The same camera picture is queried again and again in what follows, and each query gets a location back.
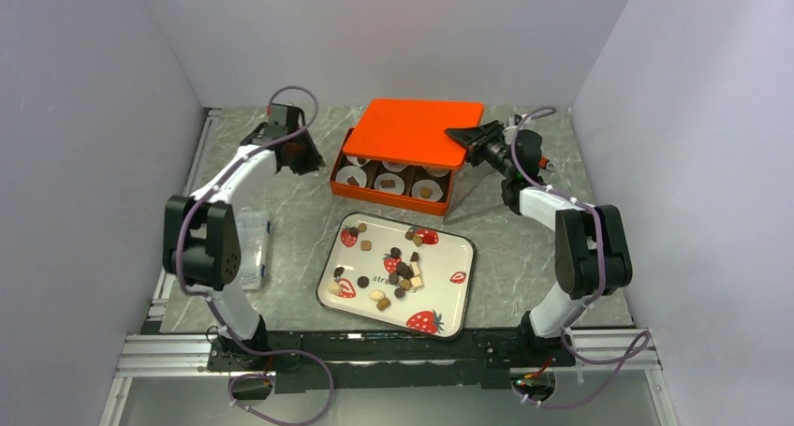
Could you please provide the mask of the orange box lid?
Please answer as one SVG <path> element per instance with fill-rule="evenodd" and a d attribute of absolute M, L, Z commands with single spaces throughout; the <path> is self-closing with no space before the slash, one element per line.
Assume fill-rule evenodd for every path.
<path fill-rule="evenodd" d="M 378 98 L 364 110 L 342 147 L 349 156 L 413 166 L 459 169 L 465 150 L 449 128 L 479 125 L 483 104 Z"/>

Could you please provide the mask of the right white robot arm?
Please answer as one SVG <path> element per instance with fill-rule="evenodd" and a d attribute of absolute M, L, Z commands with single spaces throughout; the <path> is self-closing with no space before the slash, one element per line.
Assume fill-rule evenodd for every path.
<path fill-rule="evenodd" d="M 600 297 L 628 286 L 633 266 L 622 216 L 613 205 L 582 202 L 542 184 L 542 138 L 516 129 L 506 140 L 498 121 L 445 134 L 475 167 L 487 164 L 503 177 L 502 200 L 514 213 L 537 221 L 554 234 L 556 282 L 522 320 L 527 331 L 516 340 L 521 361 L 538 365 L 552 351 L 552 337 L 571 327 Z"/>

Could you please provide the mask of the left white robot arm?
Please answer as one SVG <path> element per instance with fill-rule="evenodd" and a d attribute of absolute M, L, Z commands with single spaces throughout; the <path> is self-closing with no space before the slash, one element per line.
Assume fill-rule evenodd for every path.
<path fill-rule="evenodd" d="M 164 218 L 165 271 L 176 276 L 183 293 L 204 299 L 220 344 L 232 347 L 232 358 L 247 370 L 267 361 L 270 346 L 265 320 L 237 280 L 243 252 L 236 213 L 280 170 L 303 175 L 324 165 L 303 109 L 271 103 L 266 114 L 208 183 L 189 196 L 169 198 Z"/>

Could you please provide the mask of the orange chocolate box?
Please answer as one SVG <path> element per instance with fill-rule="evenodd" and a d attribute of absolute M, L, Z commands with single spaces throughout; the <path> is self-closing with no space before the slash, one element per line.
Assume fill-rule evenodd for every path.
<path fill-rule="evenodd" d="M 454 176 L 463 165 L 463 150 L 447 141 L 450 162 L 417 165 L 386 164 L 356 159 L 340 150 L 331 167 L 329 184 L 338 197 L 352 198 L 417 213 L 448 213 Z"/>

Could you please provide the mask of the white swirl chocolate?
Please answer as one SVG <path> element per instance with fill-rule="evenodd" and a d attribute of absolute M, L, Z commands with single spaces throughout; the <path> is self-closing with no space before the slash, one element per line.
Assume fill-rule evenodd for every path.
<path fill-rule="evenodd" d="M 375 289 L 369 293 L 369 298 L 372 301 L 381 301 L 386 297 L 385 293 L 382 290 Z"/>

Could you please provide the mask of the caramel chocolate piece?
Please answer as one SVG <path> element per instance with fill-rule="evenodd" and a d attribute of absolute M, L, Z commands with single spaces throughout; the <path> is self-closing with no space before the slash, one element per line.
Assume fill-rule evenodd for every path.
<path fill-rule="evenodd" d="M 386 297 L 382 298 L 381 300 L 379 300 L 379 301 L 376 303 L 376 308 L 377 308 L 377 310 L 378 310 L 378 311 L 380 311 L 380 312 L 383 312 L 383 311 L 385 311 L 385 310 L 386 310 L 387 308 L 389 308 L 390 306 L 391 306 L 391 301 L 390 301 L 390 299 L 389 299 L 389 298 L 386 298 Z"/>

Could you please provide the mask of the white paper cup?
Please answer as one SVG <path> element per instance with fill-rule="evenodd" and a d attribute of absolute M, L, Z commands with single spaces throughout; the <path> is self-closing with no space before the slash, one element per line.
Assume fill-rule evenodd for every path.
<path fill-rule="evenodd" d="M 405 190 L 405 182 L 397 174 L 382 173 L 375 178 L 373 189 L 392 195 L 402 195 Z"/>
<path fill-rule="evenodd" d="M 413 198 L 438 202 L 444 197 L 444 191 L 438 182 L 426 179 L 416 181 L 411 188 L 410 195 Z"/>
<path fill-rule="evenodd" d="M 387 162 L 387 161 L 383 161 L 382 165 L 388 172 L 392 172 L 392 173 L 400 173 L 408 168 L 406 164 Z"/>
<path fill-rule="evenodd" d="M 360 186 L 354 186 L 354 187 L 367 186 L 368 183 L 367 173 L 364 171 L 364 169 L 356 166 L 345 166 L 338 169 L 335 174 L 334 181 L 337 182 L 338 184 L 349 185 L 346 181 L 349 177 L 355 177 L 358 179 Z"/>
<path fill-rule="evenodd" d="M 449 169 L 437 169 L 425 167 L 425 171 L 434 178 L 443 178 L 450 173 Z"/>
<path fill-rule="evenodd" d="M 347 162 L 356 167 L 363 167 L 370 162 L 370 159 L 356 157 L 356 156 L 348 156 L 346 158 Z"/>

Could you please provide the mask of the clear plastic screw box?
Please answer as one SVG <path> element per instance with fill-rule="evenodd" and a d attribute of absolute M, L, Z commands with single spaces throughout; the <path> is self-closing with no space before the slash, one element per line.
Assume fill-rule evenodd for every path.
<path fill-rule="evenodd" d="M 267 275 L 272 222 L 266 212 L 243 210 L 236 216 L 242 261 L 238 272 L 245 291 L 259 290 Z"/>

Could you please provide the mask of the white strawberry tray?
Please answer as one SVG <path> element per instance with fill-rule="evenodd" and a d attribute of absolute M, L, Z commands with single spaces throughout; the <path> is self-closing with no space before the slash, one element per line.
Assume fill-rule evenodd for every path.
<path fill-rule="evenodd" d="M 417 247 L 412 238 L 423 238 Z M 463 330 L 477 249 L 467 238 L 368 213 L 351 213 L 338 227 L 318 279 L 316 299 L 332 311 L 367 318 L 438 340 Z M 336 267 L 344 267 L 339 280 Z M 357 286 L 367 276 L 370 285 Z M 391 306 L 380 312 L 372 290 Z"/>

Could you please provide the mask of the red handled wrench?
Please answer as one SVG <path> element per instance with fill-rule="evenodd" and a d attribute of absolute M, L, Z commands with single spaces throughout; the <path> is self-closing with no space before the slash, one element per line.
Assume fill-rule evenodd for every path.
<path fill-rule="evenodd" d="M 556 165 L 546 156 L 542 156 L 538 161 L 538 166 L 546 171 L 555 171 Z"/>

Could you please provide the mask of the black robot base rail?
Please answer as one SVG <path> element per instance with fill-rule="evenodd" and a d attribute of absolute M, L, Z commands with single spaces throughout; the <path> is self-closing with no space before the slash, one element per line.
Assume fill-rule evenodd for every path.
<path fill-rule="evenodd" d="M 409 331 L 269 331 L 273 358 L 211 344 L 212 373 L 271 373 L 278 393 L 324 389 L 477 386 L 507 389 L 523 372 L 545 375 L 574 365 L 557 339 L 531 339 L 516 328 L 464 329 L 451 340 Z"/>

